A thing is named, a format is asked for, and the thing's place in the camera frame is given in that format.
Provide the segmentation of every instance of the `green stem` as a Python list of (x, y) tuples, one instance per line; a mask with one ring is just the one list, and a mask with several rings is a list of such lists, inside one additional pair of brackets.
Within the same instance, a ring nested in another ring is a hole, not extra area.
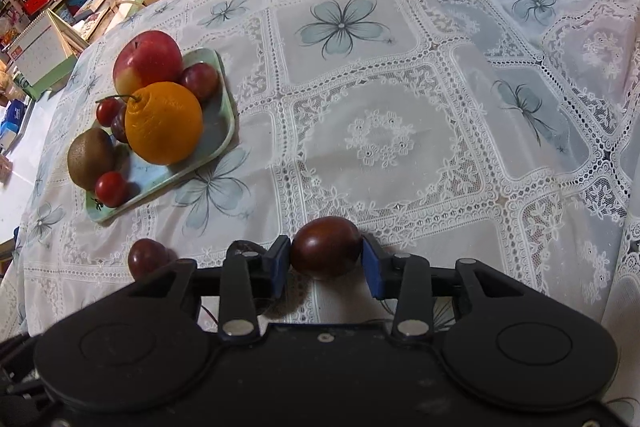
[(100, 100), (96, 100), (95, 103), (100, 103), (103, 100), (109, 100), (110, 98), (133, 98), (133, 100), (135, 100), (136, 102), (140, 102), (140, 100), (142, 100), (139, 96), (134, 96), (132, 94), (112, 94), (111, 96), (105, 96)]

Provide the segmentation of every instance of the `fruit plate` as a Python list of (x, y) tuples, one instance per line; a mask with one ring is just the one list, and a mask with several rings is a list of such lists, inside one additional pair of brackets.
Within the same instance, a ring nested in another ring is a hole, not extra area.
[[(133, 197), (117, 208), (109, 208), (98, 203), (94, 193), (87, 192), (86, 212), (92, 221), (103, 223), (135, 206), (157, 190), (174, 184), (185, 174), (220, 156), (231, 142), (236, 129), (236, 120), (218, 54), (214, 50), (200, 48), (188, 52), (182, 60), (185, 68), (199, 62), (206, 62), (218, 70), (222, 80), (218, 94), (202, 108), (204, 129), (196, 150), (179, 163), (168, 166), (152, 165), (135, 154), (128, 145), (118, 143), (115, 148), (116, 170), (126, 179)], [(100, 126), (100, 124), (96, 121), (94, 126)]]

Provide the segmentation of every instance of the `red cherry tomato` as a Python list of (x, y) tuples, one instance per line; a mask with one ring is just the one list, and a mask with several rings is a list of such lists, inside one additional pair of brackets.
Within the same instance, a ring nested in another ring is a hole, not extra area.
[(127, 181), (119, 172), (107, 172), (98, 178), (95, 196), (109, 208), (121, 206), (129, 196)]
[(95, 110), (95, 118), (103, 127), (111, 127), (114, 118), (122, 107), (122, 102), (117, 98), (101, 100)]

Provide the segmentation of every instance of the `orange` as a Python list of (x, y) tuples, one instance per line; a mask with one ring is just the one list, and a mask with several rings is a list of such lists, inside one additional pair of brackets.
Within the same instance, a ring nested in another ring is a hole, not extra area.
[(133, 93), (124, 129), (133, 152), (154, 165), (171, 165), (196, 149), (202, 135), (200, 102), (186, 87), (156, 82)]

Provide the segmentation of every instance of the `circular black cover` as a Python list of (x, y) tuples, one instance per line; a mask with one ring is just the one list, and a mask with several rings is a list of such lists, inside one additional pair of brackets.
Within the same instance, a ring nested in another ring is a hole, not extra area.
[(43, 334), (34, 365), (63, 403), (92, 412), (146, 409), (180, 393), (202, 370), (209, 339), (163, 299), (71, 315)]
[(447, 332), (442, 353), (473, 393), (519, 410), (559, 410), (598, 397), (617, 362), (604, 328), (542, 296), (484, 300)]

